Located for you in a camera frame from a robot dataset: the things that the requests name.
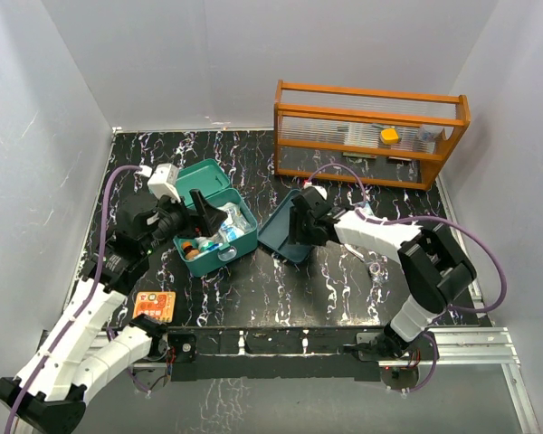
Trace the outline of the white blue gauze packet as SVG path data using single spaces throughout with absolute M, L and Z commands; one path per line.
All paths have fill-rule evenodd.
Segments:
M 235 241 L 245 235 L 245 231 L 234 223 L 231 217 L 227 217 L 221 224 L 218 235 L 221 239 L 221 243 L 229 243 Z

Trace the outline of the white green bottle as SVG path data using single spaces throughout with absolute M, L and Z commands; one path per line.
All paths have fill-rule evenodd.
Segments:
M 195 239 L 199 255 L 219 249 L 223 244 L 218 239 L 198 237 Z

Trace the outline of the clear plastic vial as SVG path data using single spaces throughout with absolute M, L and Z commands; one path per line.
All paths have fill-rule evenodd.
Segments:
M 243 232 L 247 232 L 252 229 L 252 225 L 243 215 L 241 208 L 238 204 L 226 203 L 220 208 L 220 210 L 224 211 L 227 214 L 227 217 L 224 221 L 227 226 L 233 226 L 234 228 L 238 228 Z

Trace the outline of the teal medicine kit box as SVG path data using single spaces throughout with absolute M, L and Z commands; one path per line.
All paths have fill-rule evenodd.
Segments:
M 257 247 L 258 225 L 245 200 L 214 159 L 182 169 L 175 188 L 198 222 L 174 238 L 191 274 L 200 278 Z

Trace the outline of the blue divided tray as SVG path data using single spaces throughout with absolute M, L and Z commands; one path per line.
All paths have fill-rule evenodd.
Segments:
M 292 189 L 281 200 L 269 219 L 262 225 L 258 233 L 258 242 L 268 251 L 276 253 L 283 259 L 300 264 L 312 252 L 309 245 L 289 242 L 290 212 L 292 199 L 300 193 L 300 189 Z

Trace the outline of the brown medicine bottle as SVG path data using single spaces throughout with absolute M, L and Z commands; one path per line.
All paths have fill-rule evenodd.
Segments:
M 188 261 L 194 260 L 200 254 L 200 250 L 190 241 L 182 242 L 181 249 L 184 253 L 185 260 Z

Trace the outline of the black handled scissors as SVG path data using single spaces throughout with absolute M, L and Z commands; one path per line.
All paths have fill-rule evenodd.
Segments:
M 364 255 L 350 244 L 344 244 L 345 249 L 362 262 L 366 262 Z

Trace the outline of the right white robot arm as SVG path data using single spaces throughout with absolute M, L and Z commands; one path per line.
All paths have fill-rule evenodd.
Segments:
M 336 206 L 309 186 L 291 200 L 289 241 L 373 250 L 399 264 L 409 296 L 382 332 L 356 345 L 363 353 L 404 359 L 418 338 L 476 279 L 477 272 L 444 220 L 419 224 L 378 219 L 364 207 Z

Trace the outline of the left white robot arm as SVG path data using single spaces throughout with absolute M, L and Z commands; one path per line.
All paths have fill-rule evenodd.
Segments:
M 9 410 L 5 432 L 23 420 L 42 433 L 71 433 L 87 404 L 117 375 L 146 357 L 167 354 L 164 324 L 146 314 L 131 320 L 92 356 L 86 355 L 111 314 L 149 268 L 149 258 L 178 238 L 216 234 L 226 219 L 194 189 L 193 207 L 164 195 L 123 209 L 100 233 L 99 252 L 89 260 L 68 306 L 35 356 L 15 376 L 0 378 L 0 402 Z

